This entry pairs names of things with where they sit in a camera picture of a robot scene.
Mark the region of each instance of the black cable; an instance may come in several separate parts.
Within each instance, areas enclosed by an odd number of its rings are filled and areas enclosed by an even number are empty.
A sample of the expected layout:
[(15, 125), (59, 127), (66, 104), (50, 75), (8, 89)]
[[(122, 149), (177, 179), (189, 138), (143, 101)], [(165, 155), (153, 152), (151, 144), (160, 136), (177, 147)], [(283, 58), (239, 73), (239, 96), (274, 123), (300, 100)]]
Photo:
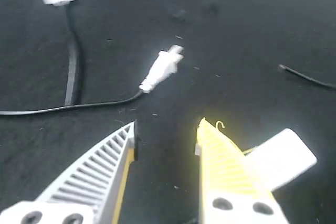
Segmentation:
[(27, 110), (27, 111), (0, 111), (0, 116), (20, 116), (20, 115), (36, 115), (36, 114), (46, 114), (57, 111), (68, 111), (74, 109), (85, 109), (85, 108), (97, 108), (103, 106), (115, 106), (126, 104), (132, 102), (139, 98), (143, 91), (139, 90), (134, 96), (113, 102), (98, 102), (98, 103), (88, 103), (88, 104), (76, 104), (79, 102), (80, 98), (80, 88), (82, 83), (81, 71), (83, 65), (81, 65), (80, 59), (80, 43), (75, 32), (75, 28), (73, 27), (69, 15), (69, 7), (68, 3), (60, 6), (63, 9), (67, 32), (69, 36), (69, 68), (68, 68), (68, 82), (67, 82), (67, 90), (65, 97), (65, 105), (50, 109), (42, 109), (42, 110)]
[(144, 94), (143, 91), (139, 90), (139, 92), (136, 93), (131, 98), (127, 98), (125, 100), (120, 100), (120, 101), (76, 104), (76, 105), (61, 106), (61, 107), (55, 107), (55, 108), (43, 109), (43, 110), (0, 111), (0, 116), (36, 115), (36, 114), (46, 114), (46, 113), (51, 113), (51, 112), (67, 111), (67, 110), (74, 110), (74, 109), (85, 109), (85, 108), (88, 109), (88, 108), (97, 108), (97, 107), (104, 107), (104, 106), (115, 106), (115, 105), (130, 103), (136, 100), (137, 98), (139, 98), (143, 94)]
[(306, 76), (306, 75), (303, 74), (303, 73), (300, 73), (300, 72), (298, 72), (298, 71), (295, 71), (294, 69), (291, 69), (291, 68), (289, 68), (289, 67), (287, 67), (287, 66), (285, 66), (285, 65), (279, 65), (279, 68), (280, 68), (280, 69), (283, 69), (283, 70), (285, 70), (285, 71), (287, 71), (287, 72), (289, 72), (289, 73), (292, 73), (292, 74), (294, 74), (295, 76), (298, 76), (298, 77), (301, 77), (301, 78), (303, 78), (303, 79), (305, 79), (305, 80), (307, 80), (307, 81), (310, 81), (310, 82), (312, 82), (312, 83), (314, 83), (314, 84), (323, 86), (323, 87), (328, 88), (328, 89), (336, 89), (336, 84), (326, 83), (326, 82), (322, 82), (322, 81), (316, 80), (316, 79), (314, 79), (314, 78), (311, 78), (311, 77), (309, 77), (309, 76)]
[(64, 4), (60, 6), (60, 8), (63, 10), (65, 25), (69, 36), (69, 67), (67, 89), (64, 102), (65, 106), (75, 105), (79, 102), (79, 84), (81, 83), (79, 42), (75, 29), (71, 23), (68, 6), (69, 4)]

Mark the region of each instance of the cable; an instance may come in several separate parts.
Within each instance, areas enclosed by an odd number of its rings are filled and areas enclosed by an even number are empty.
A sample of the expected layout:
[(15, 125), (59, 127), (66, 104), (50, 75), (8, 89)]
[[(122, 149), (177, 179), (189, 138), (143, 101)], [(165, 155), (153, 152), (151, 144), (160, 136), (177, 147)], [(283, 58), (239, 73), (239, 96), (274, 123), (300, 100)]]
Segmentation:
[(67, 89), (65, 95), (65, 106), (75, 105), (79, 102), (80, 98), (80, 88), (81, 83), (81, 72), (80, 72), (80, 48), (78, 43), (78, 38), (75, 29), (71, 23), (68, 3), (61, 5), (60, 8), (63, 10), (65, 23), (67, 27), (67, 32), (69, 36), (69, 67), (68, 67), (68, 81)]
[(88, 104), (77, 104), (80, 98), (81, 84), (82, 84), (82, 71), (83, 65), (80, 61), (80, 53), (82, 52), (80, 48), (79, 39), (76, 35), (75, 28), (73, 27), (69, 15), (68, 2), (64, 2), (60, 5), (60, 8), (64, 11), (64, 17), (66, 20), (66, 26), (69, 41), (69, 67), (68, 67), (68, 82), (66, 89), (65, 105), (50, 109), (42, 110), (28, 110), (28, 111), (0, 111), (0, 116), (23, 116), (23, 115), (37, 115), (46, 114), (57, 111), (69, 111), (74, 109), (84, 109), (84, 108), (97, 108), (103, 106), (115, 106), (126, 104), (132, 102), (139, 98), (144, 93), (149, 93), (154, 87), (168, 78), (171, 74), (177, 72), (177, 63), (182, 60), (183, 56), (180, 55), (182, 51), (181, 46), (173, 45), (168, 51), (160, 51), (159, 56), (154, 62), (150, 69), (147, 77), (142, 81), (139, 86), (139, 91), (134, 96), (113, 102), (99, 102), (99, 103), (88, 103)]
[(319, 80), (316, 80), (314, 78), (311, 78), (309, 76), (306, 76), (305, 74), (303, 73), (300, 73), (298, 71), (295, 71), (294, 69), (291, 69), (285, 65), (279, 65), (279, 68), (280, 69), (283, 69), (284, 71), (287, 71), (289, 73), (292, 73), (294, 74), (295, 76), (298, 76), (298, 77), (301, 77), (307, 81), (310, 81), (314, 84), (317, 84), (317, 85), (320, 85), (320, 86), (323, 86), (325, 88), (328, 88), (328, 89), (336, 89), (336, 84), (332, 84), (332, 83), (326, 83), (326, 82), (322, 82), (322, 81), (319, 81)]
[(121, 104), (130, 103), (141, 95), (143, 95), (143, 91), (139, 90), (131, 98), (127, 98), (125, 100), (120, 101), (113, 101), (113, 102), (98, 102), (98, 103), (88, 103), (88, 104), (76, 104), (76, 105), (66, 105), (61, 107), (55, 107), (50, 109), (43, 109), (43, 110), (27, 110), (27, 111), (0, 111), (0, 116), (20, 116), (20, 115), (37, 115), (37, 114), (46, 114), (51, 112), (57, 111), (68, 111), (68, 110), (75, 110), (75, 109), (85, 109), (85, 108), (97, 108), (97, 107), (104, 107), (104, 106), (116, 106)]

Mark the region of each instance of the mounting hole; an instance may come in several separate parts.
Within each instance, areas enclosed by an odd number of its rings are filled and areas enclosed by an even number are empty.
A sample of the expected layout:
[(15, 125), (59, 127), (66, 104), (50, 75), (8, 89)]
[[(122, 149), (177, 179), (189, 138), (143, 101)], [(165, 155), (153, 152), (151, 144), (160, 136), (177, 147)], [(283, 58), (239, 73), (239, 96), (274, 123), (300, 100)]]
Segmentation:
[(253, 210), (263, 215), (272, 215), (274, 214), (273, 210), (267, 206), (265, 203), (257, 202), (253, 204)]
[(42, 213), (40, 211), (33, 211), (26, 214), (21, 221), (21, 224), (37, 224), (42, 218)]
[(82, 224), (83, 216), (80, 214), (72, 214), (64, 219), (62, 224)]
[(214, 208), (218, 208), (221, 210), (232, 210), (233, 206), (230, 201), (223, 198), (217, 198), (214, 201), (212, 201), (212, 205)]

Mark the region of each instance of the black mat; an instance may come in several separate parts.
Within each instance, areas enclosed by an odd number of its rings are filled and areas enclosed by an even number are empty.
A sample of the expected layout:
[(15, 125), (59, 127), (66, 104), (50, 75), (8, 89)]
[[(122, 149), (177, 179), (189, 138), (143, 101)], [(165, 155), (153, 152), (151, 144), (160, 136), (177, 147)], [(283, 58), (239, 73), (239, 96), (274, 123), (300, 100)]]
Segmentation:
[[(61, 12), (42, 0), (0, 7), (0, 109), (62, 105)], [(291, 224), (335, 222), (336, 93), (277, 71), (281, 63), (336, 81), (335, 0), (76, 0), (71, 14), (86, 57), (83, 102), (133, 95), (171, 44), (184, 46), (185, 58), (178, 74), (128, 106), (0, 118), (1, 209), (33, 200), (96, 142), (138, 119), (140, 157), (120, 223), (188, 219), (197, 212), (193, 151), (205, 116), (222, 120), (242, 149), (286, 127), (297, 132), (318, 164), (276, 198)]]

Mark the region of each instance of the dark table surface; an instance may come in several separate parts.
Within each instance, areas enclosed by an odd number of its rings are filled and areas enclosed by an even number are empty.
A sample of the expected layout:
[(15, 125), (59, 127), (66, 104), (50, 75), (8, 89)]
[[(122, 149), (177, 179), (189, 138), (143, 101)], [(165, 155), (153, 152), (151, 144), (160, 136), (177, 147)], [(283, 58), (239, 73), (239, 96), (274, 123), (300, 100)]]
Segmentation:
[[(185, 58), (178, 74), (133, 104), (0, 118), (1, 209), (33, 200), (82, 153), (137, 119), (140, 157), (120, 223), (186, 220), (197, 212), (194, 144), (205, 116), (222, 120), (242, 149), (286, 127), (297, 132), (318, 163), (275, 196), (291, 224), (335, 223), (336, 93), (277, 70), (285, 64), (336, 81), (335, 0), (76, 0), (71, 15), (86, 59), (82, 102), (133, 95), (157, 52), (172, 44)], [(0, 31), (0, 109), (62, 105), (61, 11), (42, 0), (0, 0)]]

